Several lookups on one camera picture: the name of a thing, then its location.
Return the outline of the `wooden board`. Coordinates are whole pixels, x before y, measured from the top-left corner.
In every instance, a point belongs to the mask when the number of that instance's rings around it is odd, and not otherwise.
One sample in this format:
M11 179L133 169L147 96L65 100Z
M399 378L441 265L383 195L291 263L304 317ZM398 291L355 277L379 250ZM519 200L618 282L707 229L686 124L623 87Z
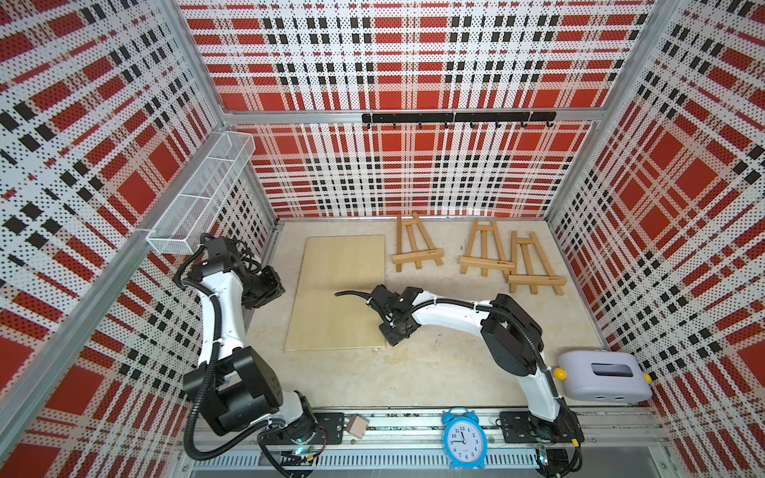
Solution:
M384 236L308 238L285 350L382 348L381 319L366 294L385 280Z

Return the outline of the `small wooden easel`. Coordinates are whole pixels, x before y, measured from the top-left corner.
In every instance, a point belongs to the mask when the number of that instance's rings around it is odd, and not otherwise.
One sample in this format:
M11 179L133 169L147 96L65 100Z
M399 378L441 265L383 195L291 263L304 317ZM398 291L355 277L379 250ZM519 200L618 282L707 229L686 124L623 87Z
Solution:
M532 295L537 295L543 288L547 288L557 296L564 295L567 278L556 273L535 232L522 235L512 231L510 249L511 261L515 263L515 269L507 279L511 294L527 288Z

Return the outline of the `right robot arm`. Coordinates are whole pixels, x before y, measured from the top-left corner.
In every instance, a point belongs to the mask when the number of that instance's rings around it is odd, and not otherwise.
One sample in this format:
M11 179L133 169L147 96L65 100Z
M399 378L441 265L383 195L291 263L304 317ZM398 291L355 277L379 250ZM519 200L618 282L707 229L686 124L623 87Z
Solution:
M517 378L537 440L576 447L584 443L579 418L560 394L553 368L545 361L542 328L510 296L499 294L491 301L466 301L414 287L394 293L384 285L371 292L346 290L335 295L363 299L381 318L380 331L393 347L427 326L482 339L495 364Z

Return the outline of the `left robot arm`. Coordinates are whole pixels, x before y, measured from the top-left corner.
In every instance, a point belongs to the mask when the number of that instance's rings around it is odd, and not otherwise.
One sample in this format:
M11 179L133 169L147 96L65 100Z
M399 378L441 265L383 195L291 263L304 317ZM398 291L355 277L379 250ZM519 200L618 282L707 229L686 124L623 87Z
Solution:
M198 365L182 380L191 402L182 441L186 455L211 460L249 437L261 448L269 439L309 442L320 425L306 396L284 392L275 370L245 343L244 311L285 292L275 270L243 241L203 233L173 282L193 290L202 308Z

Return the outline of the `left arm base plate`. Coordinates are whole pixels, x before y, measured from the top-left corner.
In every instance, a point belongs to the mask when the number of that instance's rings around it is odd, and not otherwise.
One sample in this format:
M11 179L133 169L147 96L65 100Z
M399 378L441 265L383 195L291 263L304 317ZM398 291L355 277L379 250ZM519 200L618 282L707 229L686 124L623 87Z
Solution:
M269 435L264 439L267 445L330 445L341 444L343 442L343 432L345 428L346 416L342 412L318 412L316 414L317 422L315 429L308 432L301 439L295 434L286 431L279 431Z

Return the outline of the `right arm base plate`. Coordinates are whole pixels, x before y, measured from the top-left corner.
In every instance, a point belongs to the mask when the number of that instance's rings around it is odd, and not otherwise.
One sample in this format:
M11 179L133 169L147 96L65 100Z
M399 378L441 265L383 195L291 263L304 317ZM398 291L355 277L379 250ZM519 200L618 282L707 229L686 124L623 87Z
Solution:
M564 408L553 420L543 420L529 411L502 411L498 426L506 443L571 443L575 446L585 441L578 416Z

